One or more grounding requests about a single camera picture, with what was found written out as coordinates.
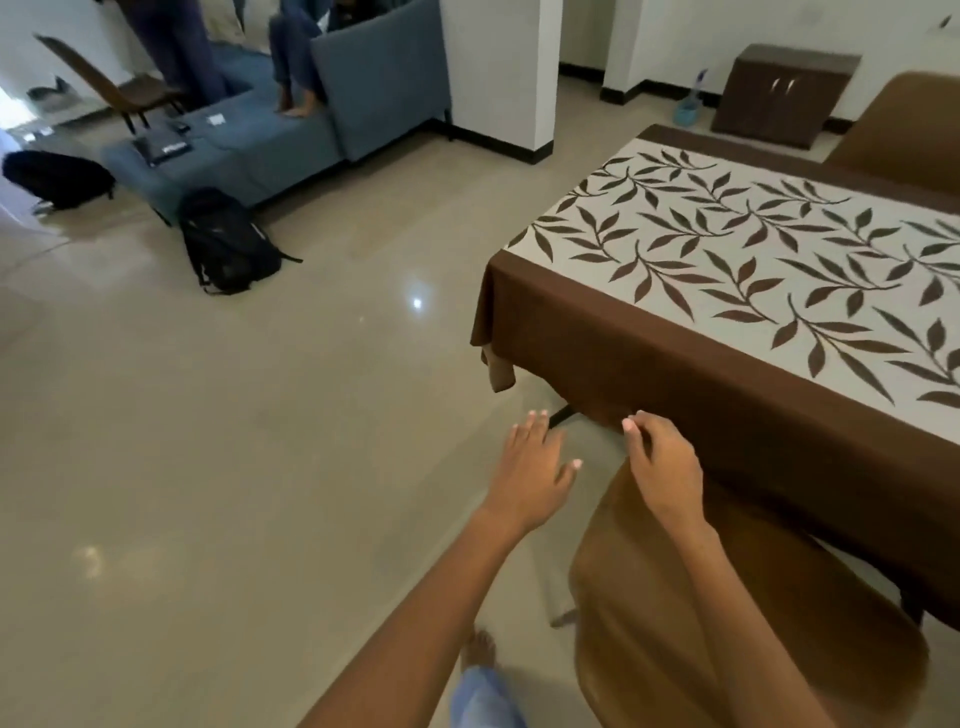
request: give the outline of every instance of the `bare foot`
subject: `bare foot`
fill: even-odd
[[[470,667],[478,666],[496,666],[496,644],[490,632],[486,629],[478,630],[474,626],[467,643],[460,650],[460,670],[466,671]]]
[[[276,112],[285,113],[294,107],[294,95],[290,91],[290,86],[280,87],[280,97],[276,102]]]
[[[317,98],[317,94],[313,91],[304,91],[303,92],[303,103],[298,107],[294,107],[288,111],[283,112],[285,116],[290,116],[295,119],[302,119],[304,116],[309,116],[311,113],[319,109],[321,106],[320,99]]]

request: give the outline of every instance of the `backpack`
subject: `backpack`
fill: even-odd
[[[219,189],[189,192],[180,201],[178,217],[193,272],[211,295],[248,290],[255,280],[276,273],[282,259],[303,263],[278,250],[250,211]],[[209,285],[218,290],[207,290]]]
[[[28,149],[3,160],[3,176],[54,209],[79,207],[101,195],[113,198],[116,180],[90,159]]]

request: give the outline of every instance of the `brown tablecloth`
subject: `brown tablecloth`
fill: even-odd
[[[651,127],[641,139],[960,214],[960,200],[713,137]],[[471,343],[544,378],[619,428],[638,409],[672,419],[713,477],[866,558],[960,628],[960,446],[695,330],[500,251]]]

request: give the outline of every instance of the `chair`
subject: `chair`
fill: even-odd
[[[960,78],[910,71],[893,78],[824,164],[960,195]]]
[[[183,107],[180,105],[183,94],[163,81],[143,75],[135,76],[118,86],[62,40],[39,35],[35,38],[90,84],[112,109],[118,111],[127,122],[127,128],[131,134],[136,135],[136,129],[130,119],[132,113],[139,115],[144,128],[150,129],[150,123],[144,115],[146,111],[169,105],[177,113],[183,112]]]
[[[812,539],[713,483],[705,508],[737,573],[837,724],[906,725],[926,674],[918,627]],[[570,586],[578,680],[604,728],[733,726],[683,563],[629,464],[590,522]]]

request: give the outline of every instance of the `dark pants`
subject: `dark pants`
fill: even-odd
[[[205,106],[227,98],[197,0],[137,0],[120,8],[169,86]]]
[[[289,87],[293,81],[325,100],[324,85],[310,55],[310,41],[319,34],[316,21],[299,8],[278,12],[270,18],[270,55],[276,82]]]

